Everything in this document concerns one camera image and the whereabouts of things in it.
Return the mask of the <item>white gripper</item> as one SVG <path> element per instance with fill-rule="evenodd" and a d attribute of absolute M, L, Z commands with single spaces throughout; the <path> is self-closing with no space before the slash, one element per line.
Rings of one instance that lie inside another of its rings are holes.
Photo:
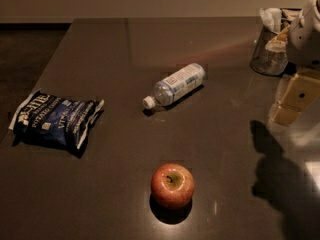
<path fill-rule="evenodd" d="M 320 67 L 319 0 L 309 0 L 290 28 L 285 27 L 269 40 L 265 49 L 281 53 L 286 46 L 288 60 L 303 67 L 293 75 L 284 74 L 277 87 L 269 119 L 282 126 L 290 126 L 320 97 L 320 71 L 305 68 Z"/>

